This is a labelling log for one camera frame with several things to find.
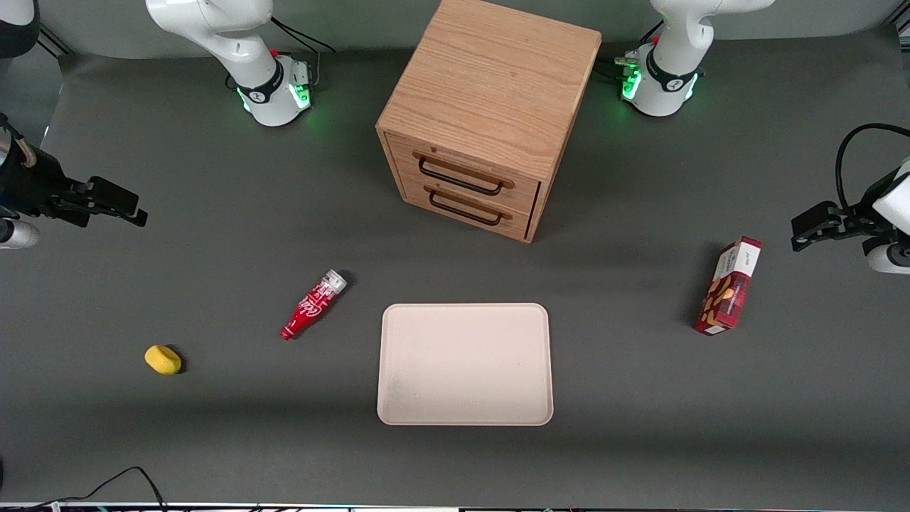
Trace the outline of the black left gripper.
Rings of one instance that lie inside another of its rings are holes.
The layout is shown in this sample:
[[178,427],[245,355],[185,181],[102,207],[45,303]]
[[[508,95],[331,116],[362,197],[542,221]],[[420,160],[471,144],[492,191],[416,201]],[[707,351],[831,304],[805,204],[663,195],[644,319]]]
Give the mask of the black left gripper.
[[839,187],[841,208],[832,201],[822,201],[791,220],[792,250],[802,252],[813,243],[867,236],[891,240],[891,223],[873,208],[888,187],[869,187],[861,200],[848,205],[844,187]]

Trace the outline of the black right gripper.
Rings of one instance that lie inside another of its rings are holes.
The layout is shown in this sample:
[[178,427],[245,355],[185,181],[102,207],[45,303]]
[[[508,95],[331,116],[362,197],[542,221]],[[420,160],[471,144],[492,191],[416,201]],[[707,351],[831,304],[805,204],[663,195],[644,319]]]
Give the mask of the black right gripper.
[[[36,164],[26,166],[26,152],[16,144],[2,145],[1,217],[58,218],[85,228],[92,216],[121,218],[146,227],[149,214],[139,208],[139,195],[101,177],[79,183],[66,177],[54,156],[34,149]],[[58,196],[71,194],[72,210],[60,208]]]

